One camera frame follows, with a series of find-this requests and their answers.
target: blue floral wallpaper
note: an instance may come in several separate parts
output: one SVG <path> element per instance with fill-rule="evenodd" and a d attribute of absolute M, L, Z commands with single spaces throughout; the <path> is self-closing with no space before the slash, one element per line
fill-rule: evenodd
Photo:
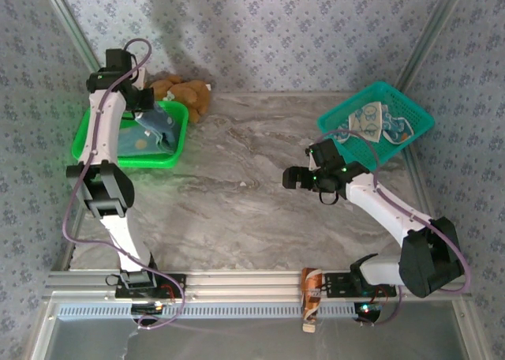
<path fill-rule="evenodd" d="M 21 357 L 62 246 L 88 71 L 47 0 L 0 0 L 0 358 Z"/>
<path fill-rule="evenodd" d="M 505 358 L 505 0 L 460 0 L 412 88 L 437 214 L 456 222 L 496 358 Z"/>
<path fill-rule="evenodd" d="M 142 36 L 150 73 L 221 92 L 394 84 L 438 0 L 67 0 L 97 56 Z"/>

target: cloth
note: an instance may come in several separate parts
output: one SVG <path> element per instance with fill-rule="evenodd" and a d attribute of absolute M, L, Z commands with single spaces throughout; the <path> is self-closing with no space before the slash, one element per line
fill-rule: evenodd
<path fill-rule="evenodd" d="M 135 120 L 138 125 L 119 130 L 118 156 L 175 153 L 181 125 L 158 103 L 154 104 L 151 111 L 136 114 Z"/>
<path fill-rule="evenodd" d="M 393 117 L 387 105 L 381 102 L 367 103 L 353 112 L 339 126 L 339 129 L 357 131 L 366 140 L 378 143 L 381 136 L 392 144 L 401 144 L 413 136 L 412 127 L 404 117 Z M 349 139 L 348 133 L 337 133 L 337 142 L 343 144 Z"/>

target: green basket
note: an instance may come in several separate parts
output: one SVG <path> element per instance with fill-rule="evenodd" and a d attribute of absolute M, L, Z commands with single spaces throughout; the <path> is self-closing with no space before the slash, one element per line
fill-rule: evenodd
<path fill-rule="evenodd" d="M 177 123 L 181 125 L 181 133 L 179 135 L 179 143 L 177 151 L 173 155 L 166 153 L 157 153 L 155 155 L 143 156 L 123 156 L 118 158 L 119 167 L 123 168 L 172 168 L 179 161 L 179 156 L 184 147 L 184 138 L 186 135 L 186 127 L 188 125 L 188 109 L 179 102 L 165 102 L 159 101 L 159 105 L 166 111 Z M 88 135 L 89 124 L 89 110 L 86 111 L 82 121 L 80 121 L 79 129 L 72 143 L 72 156 L 74 159 L 79 159 L 80 154 L 86 142 Z M 120 129 L 138 125 L 137 122 L 132 120 L 121 120 Z"/>
<path fill-rule="evenodd" d="M 348 119 L 349 115 L 355 112 L 355 110 L 363 107 L 367 103 L 376 101 L 386 104 L 393 117 L 404 117 L 409 121 L 414 131 L 412 137 L 398 145 L 390 143 L 382 135 L 379 143 L 371 143 L 379 155 L 381 164 L 386 163 L 396 153 L 400 152 L 435 125 L 433 117 L 421 106 L 417 105 L 414 101 L 389 84 L 377 81 L 319 117 L 317 126 L 322 133 L 337 129 Z M 346 163 L 358 161 L 371 171 L 376 169 L 377 165 L 375 158 L 370 152 L 370 148 L 368 148 L 363 140 L 350 137 L 343 144 L 337 142 L 335 138 L 333 138 L 333 141 Z"/>

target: marble table surface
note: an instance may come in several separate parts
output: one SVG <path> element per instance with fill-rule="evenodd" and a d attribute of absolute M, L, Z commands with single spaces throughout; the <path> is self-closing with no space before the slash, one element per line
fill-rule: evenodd
<path fill-rule="evenodd" d="M 316 193 L 282 187 L 282 172 L 307 166 L 317 118 L 347 94 L 213 97 L 210 114 L 189 126 L 179 164 L 126 169 L 135 185 L 131 213 L 160 269 L 348 269 L 369 253 L 399 253 L 374 219 L 341 199 L 324 206 Z M 401 156 L 381 182 L 414 207 Z M 80 238 L 107 239 L 86 215 Z M 71 269 L 118 267 L 112 249 L 77 246 Z"/>

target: teddy bear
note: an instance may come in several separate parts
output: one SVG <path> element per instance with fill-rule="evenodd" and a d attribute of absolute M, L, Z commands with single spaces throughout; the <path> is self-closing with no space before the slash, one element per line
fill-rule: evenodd
<path fill-rule="evenodd" d="M 182 78 L 174 74 L 154 81 L 150 88 L 153 88 L 156 101 L 172 100 L 186 106 L 191 123 L 198 123 L 211 102 L 211 93 L 204 81 L 182 82 Z"/>

